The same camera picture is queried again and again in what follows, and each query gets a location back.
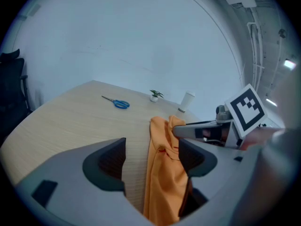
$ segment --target wooden table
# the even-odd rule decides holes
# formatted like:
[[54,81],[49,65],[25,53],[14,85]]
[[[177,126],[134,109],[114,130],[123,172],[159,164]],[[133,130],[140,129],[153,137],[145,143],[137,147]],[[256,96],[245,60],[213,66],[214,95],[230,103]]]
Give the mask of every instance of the wooden table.
[[[118,109],[101,95],[130,103]],[[91,81],[77,86],[39,107],[8,136],[0,160],[13,185],[51,156],[81,146],[126,137],[122,180],[127,199],[143,211],[150,119],[170,115],[186,123],[199,119],[178,111],[178,104],[110,84]]]

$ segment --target small potted plant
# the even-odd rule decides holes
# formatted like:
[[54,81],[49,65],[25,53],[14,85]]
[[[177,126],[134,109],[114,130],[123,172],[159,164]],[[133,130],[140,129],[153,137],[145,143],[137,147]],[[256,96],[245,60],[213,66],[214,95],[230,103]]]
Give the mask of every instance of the small potted plant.
[[163,98],[163,94],[161,94],[159,91],[155,91],[153,89],[150,90],[153,94],[150,96],[150,101],[152,102],[157,102],[158,101],[158,97],[162,97]]

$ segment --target wall-mounted light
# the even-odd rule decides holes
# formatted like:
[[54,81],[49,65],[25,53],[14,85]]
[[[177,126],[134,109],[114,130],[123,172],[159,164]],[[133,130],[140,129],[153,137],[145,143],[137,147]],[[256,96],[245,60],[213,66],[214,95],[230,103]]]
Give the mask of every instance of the wall-mounted light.
[[277,104],[269,99],[266,99],[267,102],[270,102],[272,105],[277,106]]
[[288,59],[285,60],[284,66],[290,68],[291,70],[296,66],[296,64]]

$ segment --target scissors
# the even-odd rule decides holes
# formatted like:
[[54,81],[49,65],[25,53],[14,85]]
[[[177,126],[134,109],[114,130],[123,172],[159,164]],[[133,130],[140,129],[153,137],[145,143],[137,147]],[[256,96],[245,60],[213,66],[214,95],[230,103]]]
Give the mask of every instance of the scissors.
[[110,99],[110,98],[107,98],[107,97],[104,97],[102,96],[103,98],[106,98],[107,100],[110,100],[111,102],[114,103],[114,105],[117,107],[117,108],[120,108],[120,109],[127,109],[128,107],[130,107],[130,104],[124,100],[113,100],[113,99]]

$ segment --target orange towel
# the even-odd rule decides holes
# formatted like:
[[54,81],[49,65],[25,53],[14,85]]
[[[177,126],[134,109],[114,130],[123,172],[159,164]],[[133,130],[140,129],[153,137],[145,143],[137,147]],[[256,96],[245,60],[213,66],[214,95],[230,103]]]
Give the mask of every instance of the orange towel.
[[158,226],[179,221],[187,174],[179,160],[179,140],[174,126],[185,125],[175,115],[169,121],[153,117],[150,121],[150,147],[147,161],[144,216]]

